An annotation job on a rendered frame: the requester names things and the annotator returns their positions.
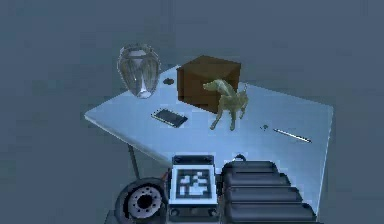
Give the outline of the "brown cardboard box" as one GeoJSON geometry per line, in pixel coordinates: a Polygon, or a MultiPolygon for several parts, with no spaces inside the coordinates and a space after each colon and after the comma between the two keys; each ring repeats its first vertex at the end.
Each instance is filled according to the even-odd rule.
{"type": "Polygon", "coordinates": [[[238,62],[199,56],[177,69],[178,100],[216,114],[220,94],[205,90],[203,85],[223,79],[237,90],[240,70],[241,64],[238,62]]]}

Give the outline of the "pale blue table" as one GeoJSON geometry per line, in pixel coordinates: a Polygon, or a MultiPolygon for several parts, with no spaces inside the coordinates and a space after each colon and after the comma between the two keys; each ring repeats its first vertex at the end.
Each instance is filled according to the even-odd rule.
{"type": "Polygon", "coordinates": [[[333,108],[274,92],[247,87],[249,103],[242,119],[229,129],[225,113],[214,130],[211,112],[177,100],[175,85],[160,83],[147,99],[122,93],[85,113],[85,119],[151,158],[171,163],[178,154],[212,155],[215,171],[237,154],[248,160],[272,161],[288,175],[304,202],[319,211],[333,108]],[[151,117],[166,108],[188,118],[174,128],[151,117]],[[274,128],[312,140],[306,143],[273,131],[274,128]]]}

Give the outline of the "silver pen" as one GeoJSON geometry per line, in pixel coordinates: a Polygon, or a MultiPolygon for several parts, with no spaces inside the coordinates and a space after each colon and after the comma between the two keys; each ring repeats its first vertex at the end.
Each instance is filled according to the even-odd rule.
{"type": "Polygon", "coordinates": [[[303,136],[295,135],[295,134],[292,134],[292,133],[289,133],[289,132],[286,132],[286,131],[283,131],[283,130],[280,130],[280,129],[277,129],[277,128],[274,128],[273,131],[275,131],[277,133],[280,133],[282,135],[285,135],[285,136],[289,136],[291,138],[295,138],[297,140],[300,140],[300,141],[303,141],[303,142],[306,142],[306,143],[312,143],[311,139],[303,137],[303,136]]]}

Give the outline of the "black flat telephone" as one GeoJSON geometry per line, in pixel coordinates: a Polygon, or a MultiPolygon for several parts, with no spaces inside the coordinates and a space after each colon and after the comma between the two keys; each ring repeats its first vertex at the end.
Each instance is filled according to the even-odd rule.
{"type": "Polygon", "coordinates": [[[188,118],[166,108],[160,108],[151,114],[151,117],[174,128],[180,127],[188,118]]]}

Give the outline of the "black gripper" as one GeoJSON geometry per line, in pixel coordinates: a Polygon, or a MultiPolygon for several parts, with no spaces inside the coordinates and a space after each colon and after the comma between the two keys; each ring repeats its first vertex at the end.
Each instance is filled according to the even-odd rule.
{"type": "Polygon", "coordinates": [[[149,177],[128,184],[115,202],[117,224],[165,224],[165,181],[149,177]]]}

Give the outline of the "clear glass vase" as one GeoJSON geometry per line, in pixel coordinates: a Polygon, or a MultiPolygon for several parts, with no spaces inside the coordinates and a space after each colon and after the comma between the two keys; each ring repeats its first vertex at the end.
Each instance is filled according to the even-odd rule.
{"type": "Polygon", "coordinates": [[[161,62],[150,45],[128,44],[119,51],[117,70],[129,92],[139,99],[147,99],[156,91],[161,62]]]}

